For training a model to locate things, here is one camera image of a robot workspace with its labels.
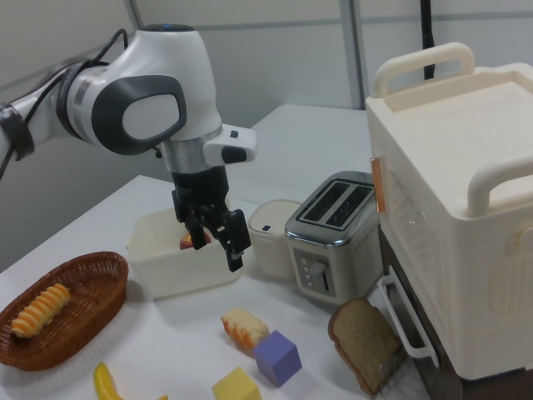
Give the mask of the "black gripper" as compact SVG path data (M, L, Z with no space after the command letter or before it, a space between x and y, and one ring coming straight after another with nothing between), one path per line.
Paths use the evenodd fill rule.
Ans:
M251 239L244 212L227 208L229 183L226 168L210 167L195 173L173 172L172 180L177 220L186 221L192 247L199 250L212 242L202 225L203 217L207 215L211 219L210 231L225 251L229 271L238 271L243 266L242 256L251 246Z

